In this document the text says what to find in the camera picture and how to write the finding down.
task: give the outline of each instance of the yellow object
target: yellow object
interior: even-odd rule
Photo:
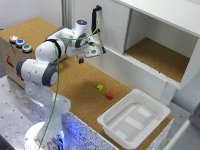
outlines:
[[[101,91],[103,90],[103,85],[99,84],[99,85],[97,86],[97,90],[98,90],[99,92],[101,92]]]

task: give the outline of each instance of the white plastic bin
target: white plastic bin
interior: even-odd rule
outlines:
[[[97,120],[122,147],[136,149],[169,113],[169,108],[135,89]]]

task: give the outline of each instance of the cabinet door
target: cabinet door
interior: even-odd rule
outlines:
[[[183,88],[200,70],[200,38],[196,44],[194,52],[190,58],[190,62],[187,66],[185,74],[180,84],[180,88]]]
[[[80,19],[87,21],[91,33],[92,11],[96,5],[102,7],[97,16],[104,46],[123,54],[130,13],[128,7],[113,0],[74,0],[73,22]]]

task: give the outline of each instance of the white robotic arm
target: white robotic arm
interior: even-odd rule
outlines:
[[[68,45],[68,56],[86,54],[87,56],[97,56],[100,54],[98,48],[92,47],[86,42],[87,22],[78,20],[74,30],[67,28],[60,29],[50,35],[47,40],[39,45],[35,50],[36,60],[23,58],[17,64],[17,73],[21,79],[26,82],[25,92],[33,101],[43,104],[47,108],[45,114],[45,123],[33,139],[32,144],[25,144],[25,150],[28,147],[39,147],[45,133],[51,112],[54,106],[55,93],[48,87],[54,85],[58,79],[58,71],[53,62],[62,57],[65,53],[65,45]],[[42,142],[43,150],[66,149],[64,139],[58,139],[58,135],[62,132],[62,114],[68,113],[71,107],[71,102],[66,97],[58,95],[56,105],[51,122],[47,129],[45,138]]]

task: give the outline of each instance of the brown cork surface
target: brown cork surface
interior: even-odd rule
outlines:
[[[40,17],[35,17],[0,31],[0,37],[9,42],[10,36],[17,35],[20,39],[25,40],[26,44],[30,44],[35,51],[56,30],[56,26]]]
[[[181,82],[190,60],[149,38],[144,38],[126,53],[178,82]]]
[[[97,91],[98,84],[104,86],[102,92]],[[106,98],[107,92],[114,94],[112,100]],[[97,122],[97,118],[129,92],[131,92],[131,89],[87,62],[79,65],[75,57],[71,57],[60,64],[59,94],[71,100],[72,108],[70,111],[120,150],[123,148],[104,133],[102,126]],[[169,115],[137,150],[146,149],[172,119],[173,115]]]

